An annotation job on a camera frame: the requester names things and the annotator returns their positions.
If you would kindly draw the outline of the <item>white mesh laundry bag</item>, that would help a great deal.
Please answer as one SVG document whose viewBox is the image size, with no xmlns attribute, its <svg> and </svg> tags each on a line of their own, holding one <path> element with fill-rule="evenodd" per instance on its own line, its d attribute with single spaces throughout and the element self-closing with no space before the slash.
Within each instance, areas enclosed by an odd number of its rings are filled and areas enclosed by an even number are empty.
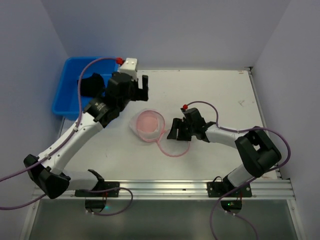
<svg viewBox="0 0 320 240">
<path fill-rule="evenodd" d="M 144 108 L 129 121 L 133 133 L 146 143 L 156 143 L 159 150 L 167 157 L 178 158 L 190 149 L 190 142 L 167 139 L 169 130 L 163 115 L 155 109 Z"/>
</svg>

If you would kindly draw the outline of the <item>black bra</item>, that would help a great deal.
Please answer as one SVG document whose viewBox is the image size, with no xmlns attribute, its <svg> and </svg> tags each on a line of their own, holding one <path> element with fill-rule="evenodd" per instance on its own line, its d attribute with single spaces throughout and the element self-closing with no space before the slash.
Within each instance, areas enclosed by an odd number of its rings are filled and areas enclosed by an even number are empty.
<svg viewBox="0 0 320 240">
<path fill-rule="evenodd" d="M 79 92 L 82 97 L 91 98 L 96 97 L 106 87 L 104 78 L 95 72 L 90 77 L 83 78 L 81 82 L 78 80 L 77 85 L 80 87 Z"/>
</svg>

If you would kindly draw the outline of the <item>pink bra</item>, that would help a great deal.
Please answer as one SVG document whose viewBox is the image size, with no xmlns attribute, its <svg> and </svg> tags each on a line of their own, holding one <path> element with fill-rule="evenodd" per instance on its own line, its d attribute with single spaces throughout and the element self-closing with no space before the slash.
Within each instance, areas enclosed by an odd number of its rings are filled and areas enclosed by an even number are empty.
<svg viewBox="0 0 320 240">
<path fill-rule="evenodd" d="M 155 111 L 147 110 L 142 112 L 136 120 L 136 129 L 143 134 L 157 133 L 160 129 L 158 114 Z"/>
</svg>

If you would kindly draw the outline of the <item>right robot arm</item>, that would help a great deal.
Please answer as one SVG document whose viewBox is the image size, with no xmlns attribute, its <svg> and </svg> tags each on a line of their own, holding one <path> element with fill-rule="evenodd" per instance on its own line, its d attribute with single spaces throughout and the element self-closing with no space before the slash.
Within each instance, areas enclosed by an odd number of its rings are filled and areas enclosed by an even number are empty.
<svg viewBox="0 0 320 240">
<path fill-rule="evenodd" d="M 222 144 L 238 151 L 242 164 L 222 179 L 226 192 L 259 178 L 281 159 L 282 155 L 262 127 L 241 132 L 225 129 L 217 122 L 206 122 L 197 108 L 182 110 L 183 118 L 174 118 L 168 140 L 190 142 L 192 137 L 206 143 Z"/>
</svg>

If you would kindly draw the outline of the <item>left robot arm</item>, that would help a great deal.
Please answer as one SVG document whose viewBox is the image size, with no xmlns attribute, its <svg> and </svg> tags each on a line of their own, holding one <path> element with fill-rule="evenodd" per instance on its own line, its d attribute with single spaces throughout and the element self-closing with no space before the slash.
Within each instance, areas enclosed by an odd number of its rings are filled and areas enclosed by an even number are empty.
<svg viewBox="0 0 320 240">
<path fill-rule="evenodd" d="M 104 178 L 95 170 L 65 172 L 73 156 L 93 136 L 119 117 L 131 101 L 148 101 L 149 77 L 142 76 L 142 87 L 132 76 L 113 72 L 106 88 L 94 97 L 75 123 L 49 148 L 37 156 L 29 154 L 23 161 L 30 179 L 50 198 L 66 191 L 94 193 L 106 189 Z"/>
</svg>

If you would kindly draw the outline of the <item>blue plastic bin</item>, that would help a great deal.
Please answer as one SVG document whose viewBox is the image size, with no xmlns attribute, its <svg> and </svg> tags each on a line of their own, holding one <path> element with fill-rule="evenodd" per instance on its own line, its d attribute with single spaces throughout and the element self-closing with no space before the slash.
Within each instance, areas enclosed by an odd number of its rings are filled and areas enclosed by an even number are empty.
<svg viewBox="0 0 320 240">
<path fill-rule="evenodd" d="M 92 61 L 98 59 L 97 56 L 70 57 L 64 63 L 60 75 L 57 91 L 52 103 L 52 112 L 55 115 L 63 116 L 74 121 L 79 116 L 78 102 L 78 80 L 83 69 Z M 108 84 L 108 79 L 113 72 L 118 70 L 118 64 L 114 57 L 100 60 L 92 64 L 83 74 L 83 79 L 89 78 L 93 73 L 99 74 L 104 84 Z"/>
</svg>

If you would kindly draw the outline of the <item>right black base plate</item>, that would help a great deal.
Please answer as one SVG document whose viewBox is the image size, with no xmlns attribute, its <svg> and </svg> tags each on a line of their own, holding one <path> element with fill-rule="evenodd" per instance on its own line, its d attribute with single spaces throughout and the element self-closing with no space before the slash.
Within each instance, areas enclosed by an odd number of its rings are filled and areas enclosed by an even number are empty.
<svg viewBox="0 0 320 240">
<path fill-rule="evenodd" d="M 206 190 L 207 195 L 209 198 L 220 198 L 224 194 L 228 193 L 229 191 L 226 190 L 223 186 L 223 183 L 220 181 L 209 181 L 206 183 Z M 251 198 L 253 196 L 250 184 L 243 186 L 242 188 L 234 191 L 227 195 L 229 198 Z"/>
</svg>

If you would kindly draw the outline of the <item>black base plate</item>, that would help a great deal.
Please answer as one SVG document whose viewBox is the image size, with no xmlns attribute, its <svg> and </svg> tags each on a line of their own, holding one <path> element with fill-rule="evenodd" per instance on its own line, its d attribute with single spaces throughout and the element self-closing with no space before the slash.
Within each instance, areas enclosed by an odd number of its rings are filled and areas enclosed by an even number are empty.
<svg viewBox="0 0 320 240">
<path fill-rule="evenodd" d="M 99 182 L 93 190 L 76 190 L 74 195 L 83 198 L 117 198 L 120 191 L 120 182 L 104 181 Z"/>
<path fill-rule="evenodd" d="M 220 181 L 209 181 L 206 183 L 206 190 L 207 195 L 209 198 L 220 198 L 224 194 L 228 193 L 229 191 L 226 190 L 223 186 L 223 183 Z M 250 184 L 243 186 L 242 188 L 234 191 L 227 195 L 229 198 L 251 198 L 253 196 Z"/>
</svg>

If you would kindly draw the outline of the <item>aluminium mounting rail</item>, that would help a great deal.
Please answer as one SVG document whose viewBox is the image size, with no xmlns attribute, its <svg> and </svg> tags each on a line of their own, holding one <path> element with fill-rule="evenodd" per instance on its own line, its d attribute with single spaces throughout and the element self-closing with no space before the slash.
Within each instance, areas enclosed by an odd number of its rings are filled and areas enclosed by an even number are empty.
<svg viewBox="0 0 320 240">
<path fill-rule="evenodd" d="M 115 180 L 121 187 L 116 200 L 218 200 L 211 196 L 210 180 Z M 246 187 L 242 200 L 294 200 L 290 180 L 257 179 Z"/>
</svg>

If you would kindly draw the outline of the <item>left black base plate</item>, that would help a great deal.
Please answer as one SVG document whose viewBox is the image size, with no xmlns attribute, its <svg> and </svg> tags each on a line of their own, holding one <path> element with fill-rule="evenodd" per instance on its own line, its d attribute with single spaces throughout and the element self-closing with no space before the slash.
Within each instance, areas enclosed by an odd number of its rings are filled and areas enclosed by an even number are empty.
<svg viewBox="0 0 320 240">
<path fill-rule="evenodd" d="M 120 191 L 120 182 L 104 181 L 99 182 L 93 190 L 76 190 L 74 195 L 83 198 L 117 198 Z"/>
</svg>

